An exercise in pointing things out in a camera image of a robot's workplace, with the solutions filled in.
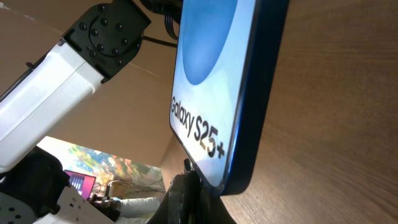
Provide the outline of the blue Galaxy smartphone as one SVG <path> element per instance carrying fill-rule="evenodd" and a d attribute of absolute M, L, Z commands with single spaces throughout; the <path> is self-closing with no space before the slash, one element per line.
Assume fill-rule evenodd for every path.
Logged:
<path fill-rule="evenodd" d="M 183 2 L 170 127 L 213 195 L 251 181 L 288 5 Z"/>

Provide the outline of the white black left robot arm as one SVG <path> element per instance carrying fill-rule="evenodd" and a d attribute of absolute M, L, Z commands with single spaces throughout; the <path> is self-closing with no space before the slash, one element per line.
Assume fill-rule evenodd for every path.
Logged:
<path fill-rule="evenodd" d="M 95 5 L 2 94 L 2 223 L 109 223 L 39 142 L 137 55 L 149 24 L 132 1 Z"/>

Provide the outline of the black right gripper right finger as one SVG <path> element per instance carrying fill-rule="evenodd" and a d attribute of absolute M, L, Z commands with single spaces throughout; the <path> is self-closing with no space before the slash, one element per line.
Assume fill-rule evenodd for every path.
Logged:
<path fill-rule="evenodd" d="M 220 197 L 210 195 L 193 171 L 193 222 L 196 224 L 236 224 Z"/>

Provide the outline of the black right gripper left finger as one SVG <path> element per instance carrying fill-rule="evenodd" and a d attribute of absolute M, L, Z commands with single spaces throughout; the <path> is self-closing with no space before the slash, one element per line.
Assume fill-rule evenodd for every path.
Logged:
<path fill-rule="evenodd" d="M 188 224 L 192 193 L 187 175 L 176 175 L 163 201 L 147 224 Z"/>

